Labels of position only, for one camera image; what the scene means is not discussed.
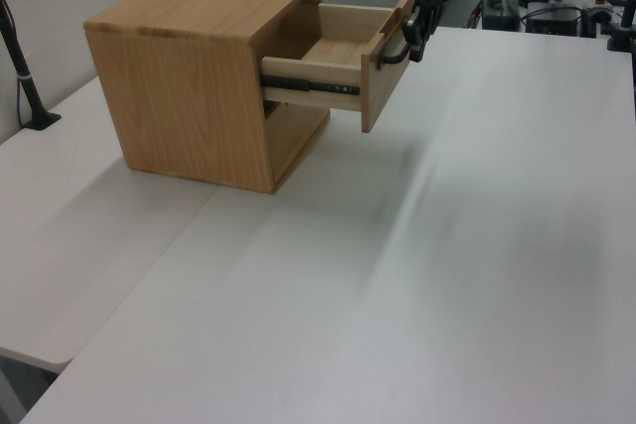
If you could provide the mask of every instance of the drawer front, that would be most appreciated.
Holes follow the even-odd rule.
[[[381,58],[403,44],[399,26],[411,8],[412,0],[394,9],[301,6],[283,21],[277,42],[301,45],[315,36],[315,43],[300,59],[260,61],[263,99],[360,111],[362,130],[370,132],[408,65],[383,65]]]

